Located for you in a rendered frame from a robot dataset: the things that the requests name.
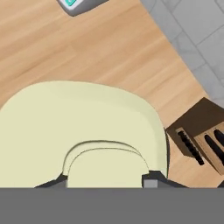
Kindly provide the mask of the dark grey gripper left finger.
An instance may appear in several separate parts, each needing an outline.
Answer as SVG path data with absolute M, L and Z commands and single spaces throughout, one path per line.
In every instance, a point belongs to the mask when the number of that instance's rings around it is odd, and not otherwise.
M 44 184 L 41 185 L 37 185 L 37 188 L 45 188 L 45 187 L 51 187 L 51 186 L 55 186 L 58 183 L 61 183 L 63 181 L 67 180 L 67 175 L 64 175 L 63 173 L 61 173 L 56 179 L 50 180 Z

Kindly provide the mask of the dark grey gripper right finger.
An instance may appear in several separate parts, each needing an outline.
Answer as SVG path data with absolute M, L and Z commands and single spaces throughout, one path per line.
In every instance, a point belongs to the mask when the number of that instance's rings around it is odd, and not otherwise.
M 142 188 L 183 187 L 180 183 L 169 180 L 161 171 L 149 171 L 142 175 Z

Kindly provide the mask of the brown wooden knife block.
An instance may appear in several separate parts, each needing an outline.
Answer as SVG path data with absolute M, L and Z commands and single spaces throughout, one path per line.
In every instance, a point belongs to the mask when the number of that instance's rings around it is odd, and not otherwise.
M 189 187 L 224 181 L 224 108 L 206 97 L 171 109 L 169 178 Z

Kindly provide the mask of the grey kitchen scale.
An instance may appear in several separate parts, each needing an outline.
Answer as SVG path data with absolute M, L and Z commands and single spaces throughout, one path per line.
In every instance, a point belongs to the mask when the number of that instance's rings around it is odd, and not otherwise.
M 91 11 L 108 0 L 57 0 L 61 8 L 71 17 Z

